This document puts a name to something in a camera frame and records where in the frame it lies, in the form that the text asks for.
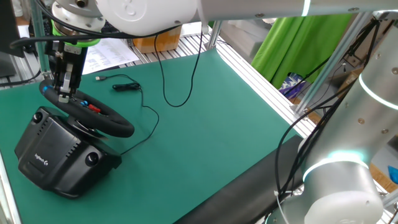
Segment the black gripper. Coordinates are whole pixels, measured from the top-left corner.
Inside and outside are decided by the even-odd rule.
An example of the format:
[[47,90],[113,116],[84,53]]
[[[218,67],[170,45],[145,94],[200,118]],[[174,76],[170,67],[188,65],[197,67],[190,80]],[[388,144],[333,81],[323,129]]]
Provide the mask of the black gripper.
[[57,50],[52,41],[46,43],[45,54],[55,59],[53,89],[58,93],[59,102],[68,103],[80,87],[87,51],[87,47],[68,45],[63,41],[58,43]]

